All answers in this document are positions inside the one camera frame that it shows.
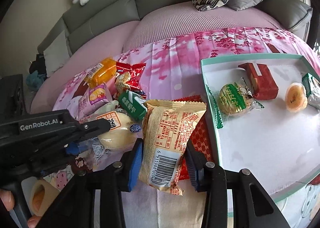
blue gripper pad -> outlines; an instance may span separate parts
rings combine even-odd
[[[142,143],[139,144],[133,162],[131,164],[128,188],[131,191],[137,183],[138,175],[142,164]]]
[[[200,184],[199,184],[199,175],[196,169],[196,165],[193,162],[192,158],[190,157],[190,154],[186,153],[185,159],[186,159],[186,165],[187,165],[187,170],[188,170],[191,184],[197,191],[197,188],[199,187]]]

blue cloth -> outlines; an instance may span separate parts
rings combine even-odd
[[[38,91],[40,86],[43,84],[46,74],[39,75],[38,70],[29,74],[26,79],[26,84],[31,91]]]

cake in plastic wrapper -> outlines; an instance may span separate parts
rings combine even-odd
[[[228,116],[239,116],[254,108],[252,93],[243,80],[223,86],[217,104]]]
[[[177,186],[183,153],[206,111],[204,102],[149,100],[143,119],[143,158],[139,179],[161,191],[182,195]]]
[[[307,73],[302,78],[302,84],[306,89],[308,104],[320,110],[320,82],[313,75]]]
[[[285,105],[290,112],[298,112],[305,109],[308,105],[306,89],[301,83],[289,85],[285,94]]]
[[[137,140],[138,132],[142,130],[140,125],[124,113],[124,110],[115,110],[100,115],[88,116],[79,122],[85,123],[101,118],[109,121],[111,125],[108,132],[98,136],[100,143],[107,150],[124,150],[132,146]]]

orange wrapper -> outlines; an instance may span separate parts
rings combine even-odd
[[[106,58],[91,69],[84,81],[93,89],[103,83],[107,83],[115,75],[116,61]]]
[[[183,153],[206,111],[204,102],[149,100],[143,120],[143,158],[139,179],[161,191],[182,195],[177,186]]]

nutrition label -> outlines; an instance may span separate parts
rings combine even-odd
[[[161,118],[156,145],[182,151],[186,146],[186,139],[190,137],[193,131],[192,121],[196,118],[198,118],[198,115],[194,113],[165,111]]]

